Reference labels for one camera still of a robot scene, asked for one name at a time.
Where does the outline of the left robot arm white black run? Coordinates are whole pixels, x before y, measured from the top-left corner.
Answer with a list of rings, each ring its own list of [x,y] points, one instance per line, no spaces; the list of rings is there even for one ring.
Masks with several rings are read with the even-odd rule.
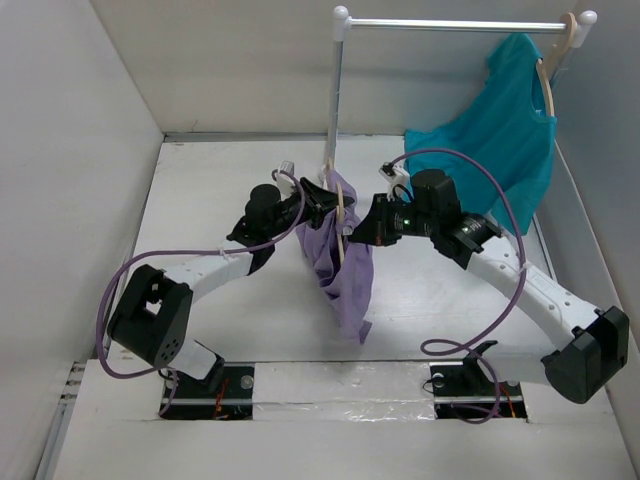
[[[223,360],[187,336],[193,304],[261,269],[275,252],[276,240],[298,225],[317,229],[336,208],[354,203],[353,194],[341,197],[306,178],[295,181],[290,194],[272,184],[254,187],[244,215],[222,246],[165,269],[136,268],[106,324],[108,337],[156,370],[188,376],[199,395],[216,394]]]

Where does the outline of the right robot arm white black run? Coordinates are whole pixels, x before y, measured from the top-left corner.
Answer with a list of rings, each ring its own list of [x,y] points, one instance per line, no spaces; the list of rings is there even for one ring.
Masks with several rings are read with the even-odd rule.
[[[439,169],[411,177],[412,198],[374,196],[366,217],[350,236],[376,247],[404,236],[426,237],[435,250],[508,298],[547,336],[547,353],[483,358],[462,368],[462,381],[484,393],[498,378],[551,386],[565,399],[587,403],[627,363],[629,318],[618,307],[603,310],[583,300],[523,259],[500,228],[462,210],[454,181]]]

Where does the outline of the purple t shirt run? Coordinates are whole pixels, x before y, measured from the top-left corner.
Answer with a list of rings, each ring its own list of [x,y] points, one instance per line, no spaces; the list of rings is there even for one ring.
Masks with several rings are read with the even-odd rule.
[[[364,343],[371,323],[365,319],[374,280],[372,248],[351,243],[345,228],[354,229],[360,218],[356,213],[358,196],[356,190],[337,171],[329,173],[327,185],[335,193],[335,182],[342,185],[345,203],[343,238],[345,258],[340,265],[336,238],[335,212],[329,213],[318,229],[302,224],[296,235],[303,255],[314,270],[317,283],[331,305],[340,328],[341,336],[352,342]]]

